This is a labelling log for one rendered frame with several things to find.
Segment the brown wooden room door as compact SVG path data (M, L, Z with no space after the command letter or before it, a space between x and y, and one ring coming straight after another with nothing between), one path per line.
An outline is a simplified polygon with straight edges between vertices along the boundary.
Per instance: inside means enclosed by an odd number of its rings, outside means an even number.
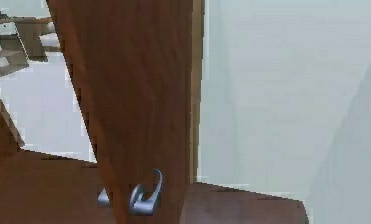
M46 0L117 224L180 224L204 0ZM129 213L143 184L152 216Z

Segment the brown wooden bed frame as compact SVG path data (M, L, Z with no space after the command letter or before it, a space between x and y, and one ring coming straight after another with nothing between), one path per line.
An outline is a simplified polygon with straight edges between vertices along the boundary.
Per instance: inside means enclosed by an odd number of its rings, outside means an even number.
M41 37L54 34L56 30L51 17L17 17L3 14L0 10L0 25L13 23L13 34L0 34L0 59L8 64L0 67L0 78L29 66L28 61L46 62L47 52L60 52L60 46L44 46Z

